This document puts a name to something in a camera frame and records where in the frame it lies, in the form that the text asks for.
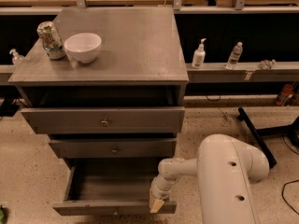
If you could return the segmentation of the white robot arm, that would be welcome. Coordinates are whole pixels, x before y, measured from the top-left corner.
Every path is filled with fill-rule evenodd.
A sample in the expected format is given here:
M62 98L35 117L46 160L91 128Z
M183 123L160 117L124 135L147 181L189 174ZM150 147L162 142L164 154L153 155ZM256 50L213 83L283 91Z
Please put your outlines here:
M250 185L265 179L269 162L260 149L225 134L212 134L194 159L160 161L149 189L149 211L164 206L184 175L198 179L203 224L261 224Z

